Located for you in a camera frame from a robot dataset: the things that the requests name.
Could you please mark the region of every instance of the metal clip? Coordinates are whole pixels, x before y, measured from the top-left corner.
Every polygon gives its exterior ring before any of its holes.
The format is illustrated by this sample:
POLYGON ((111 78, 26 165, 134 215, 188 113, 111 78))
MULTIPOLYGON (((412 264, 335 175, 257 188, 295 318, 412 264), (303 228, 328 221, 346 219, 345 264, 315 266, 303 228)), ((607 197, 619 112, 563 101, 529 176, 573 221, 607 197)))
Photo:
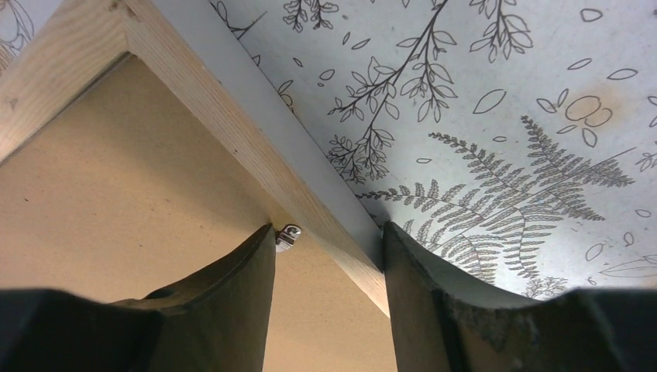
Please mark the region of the metal clip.
POLYGON ((301 235, 301 228, 296 225, 286 225, 276 237, 276 252, 289 250, 301 235))

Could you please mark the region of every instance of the wooden frame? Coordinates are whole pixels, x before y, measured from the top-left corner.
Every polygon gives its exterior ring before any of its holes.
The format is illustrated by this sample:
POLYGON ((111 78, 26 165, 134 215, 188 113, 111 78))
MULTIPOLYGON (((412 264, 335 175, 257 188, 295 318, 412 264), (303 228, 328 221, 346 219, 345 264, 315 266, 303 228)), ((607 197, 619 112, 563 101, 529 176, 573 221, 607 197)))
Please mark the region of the wooden frame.
POLYGON ((206 0, 63 0, 0 77, 0 164, 130 54, 388 315, 380 230, 206 0))

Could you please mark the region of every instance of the wood grain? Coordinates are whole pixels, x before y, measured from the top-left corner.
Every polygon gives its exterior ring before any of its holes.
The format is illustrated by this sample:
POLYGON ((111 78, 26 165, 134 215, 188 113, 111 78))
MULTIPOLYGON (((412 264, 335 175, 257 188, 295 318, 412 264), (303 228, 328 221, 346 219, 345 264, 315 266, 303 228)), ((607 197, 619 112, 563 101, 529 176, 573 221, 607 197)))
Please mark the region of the wood grain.
POLYGON ((65 0, 0 77, 0 164, 126 52, 113 2, 65 0))
POLYGON ((257 124, 148 0, 126 0, 129 50, 177 96, 273 198, 327 250, 385 313, 384 275, 317 195, 286 164, 257 124))

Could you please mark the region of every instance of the wooden frame strip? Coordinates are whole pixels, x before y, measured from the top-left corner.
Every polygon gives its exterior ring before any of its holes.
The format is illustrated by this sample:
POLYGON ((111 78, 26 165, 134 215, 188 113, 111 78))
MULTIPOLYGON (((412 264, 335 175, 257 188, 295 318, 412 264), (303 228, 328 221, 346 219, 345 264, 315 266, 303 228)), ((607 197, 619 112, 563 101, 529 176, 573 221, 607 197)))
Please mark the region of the wooden frame strip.
POLYGON ((0 77, 7 118, 0 161, 133 53, 388 314, 380 230, 228 28, 208 14, 205 0, 64 0, 0 77))

